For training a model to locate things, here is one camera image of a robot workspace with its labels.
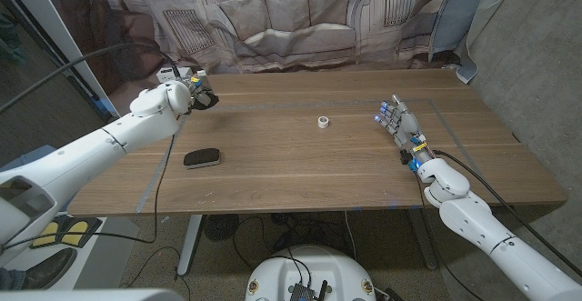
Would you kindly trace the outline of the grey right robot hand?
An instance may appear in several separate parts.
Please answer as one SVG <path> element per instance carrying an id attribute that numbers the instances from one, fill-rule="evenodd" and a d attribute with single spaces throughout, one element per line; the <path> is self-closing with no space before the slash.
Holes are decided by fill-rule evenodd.
<path id="1" fill-rule="evenodd" d="M 396 94 L 392 94 L 390 101 L 381 103 L 380 114 L 374 120 L 394 137 L 400 149 L 400 161 L 411 171 L 416 172 L 421 165 L 436 157 L 428 147 L 416 117 Z"/>

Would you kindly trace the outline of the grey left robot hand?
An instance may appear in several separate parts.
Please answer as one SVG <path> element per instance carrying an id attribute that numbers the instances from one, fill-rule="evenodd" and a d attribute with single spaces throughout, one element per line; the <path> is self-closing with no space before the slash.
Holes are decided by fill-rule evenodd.
<path id="1" fill-rule="evenodd" d="M 190 110 L 206 110 L 219 102 L 206 75 L 188 77 L 185 83 L 191 95 Z"/>

